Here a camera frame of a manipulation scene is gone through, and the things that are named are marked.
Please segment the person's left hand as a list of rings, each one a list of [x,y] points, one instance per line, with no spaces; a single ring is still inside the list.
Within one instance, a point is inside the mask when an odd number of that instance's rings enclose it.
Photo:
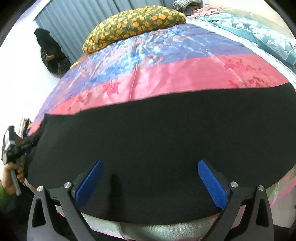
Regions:
[[[20,184],[24,183],[24,172],[20,165],[9,162],[4,165],[1,185],[7,194],[16,196],[21,195]]]

